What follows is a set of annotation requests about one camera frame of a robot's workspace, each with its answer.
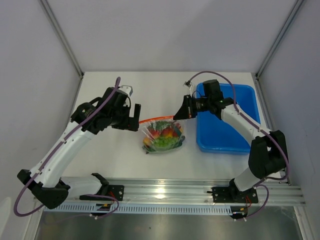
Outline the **red cherry bunch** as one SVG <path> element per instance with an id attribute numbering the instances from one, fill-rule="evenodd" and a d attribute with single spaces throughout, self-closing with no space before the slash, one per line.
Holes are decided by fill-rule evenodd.
<path id="1" fill-rule="evenodd" d="M 176 137 L 180 138 L 183 134 L 182 125 L 173 120 L 158 120 L 149 123 L 146 126 L 146 133 L 151 139 L 159 137 Z"/>

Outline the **yellow orange mango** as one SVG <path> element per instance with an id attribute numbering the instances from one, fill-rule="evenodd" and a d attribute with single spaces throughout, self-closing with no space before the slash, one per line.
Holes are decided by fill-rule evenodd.
<path id="1" fill-rule="evenodd" d="M 145 137 L 142 142 L 145 146 L 148 146 L 148 147 L 153 144 L 153 141 L 148 137 Z"/>

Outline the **clear zip bag orange zipper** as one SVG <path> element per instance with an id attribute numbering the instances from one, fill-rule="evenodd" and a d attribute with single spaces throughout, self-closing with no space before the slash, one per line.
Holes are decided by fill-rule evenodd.
<path id="1" fill-rule="evenodd" d="M 141 120 L 142 150 L 146 154 L 162 154 L 182 147 L 186 136 L 184 123 L 172 115 Z"/>

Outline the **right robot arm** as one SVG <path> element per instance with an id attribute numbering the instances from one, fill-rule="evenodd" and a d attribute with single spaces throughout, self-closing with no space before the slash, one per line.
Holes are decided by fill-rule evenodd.
<path id="1" fill-rule="evenodd" d="M 271 131 L 258 124 L 246 114 L 234 98 L 223 96 L 216 79 L 204 81 L 204 96 L 196 98 L 190 94 L 183 97 L 174 120 L 195 118 L 200 112 L 210 112 L 233 127 L 249 144 L 248 167 L 229 182 L 228 196 L 234 202 L 246 197 L 247 191 L 288 166 L 286 139 L 277 130 Z"/>

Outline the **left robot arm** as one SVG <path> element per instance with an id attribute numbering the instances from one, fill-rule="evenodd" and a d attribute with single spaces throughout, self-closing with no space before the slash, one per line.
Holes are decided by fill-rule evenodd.
<path id="1" fill-rule="evenodd" d="M 22 169 L 17 178 L 48 209 L 55 209 L 66 199 L 103 200 L 110 196 L 107 179 L 98 173 L 85 177 L 63 177 L 67 166 L 93 137 L 106 128 L 136 132 L 139 129 L 141 105 L 135 104 L 130 116 L 133 88 L 109 87 L 77 107 L 70 122 L 50 152 L 32 169 Z"/>

